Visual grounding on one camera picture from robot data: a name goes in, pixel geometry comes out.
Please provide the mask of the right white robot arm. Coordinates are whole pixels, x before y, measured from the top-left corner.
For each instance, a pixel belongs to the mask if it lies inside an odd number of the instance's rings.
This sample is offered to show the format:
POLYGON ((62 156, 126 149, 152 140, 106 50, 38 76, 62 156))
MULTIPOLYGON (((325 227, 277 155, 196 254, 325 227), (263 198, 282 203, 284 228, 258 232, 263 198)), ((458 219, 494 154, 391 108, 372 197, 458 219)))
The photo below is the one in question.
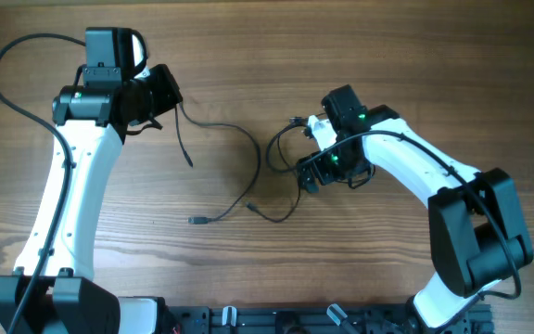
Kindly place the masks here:
POLYGON ((455 325, 480 328, 475 304, 488 296, 515 299, 521 268, 534 250, 514 180, 502 169, 486 172, 460 163, 417 135, 394 109, 365 107, 350 85, 321 101, 324 116, 300 121, 318 151, 296 165, 309 193, 380 168, 426 207, 434 275, 391 324, 405 333, 439 333, 455 325))

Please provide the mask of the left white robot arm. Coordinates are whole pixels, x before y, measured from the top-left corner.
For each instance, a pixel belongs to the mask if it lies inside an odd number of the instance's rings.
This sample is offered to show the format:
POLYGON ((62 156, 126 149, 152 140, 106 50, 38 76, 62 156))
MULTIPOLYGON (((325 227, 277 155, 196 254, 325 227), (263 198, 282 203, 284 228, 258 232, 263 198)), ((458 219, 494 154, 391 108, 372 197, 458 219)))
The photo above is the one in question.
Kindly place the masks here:
POLYGON ((160 297, 119 297, 94 282, 95 232, 125 139, 158 126, 183 100, 168 67, 147 66, 146 42, 129 28, 90 28, 86 61, 52 103, 54 137, 39 212, 12 272, 0 276, 8 333, 173 333, 160 297))

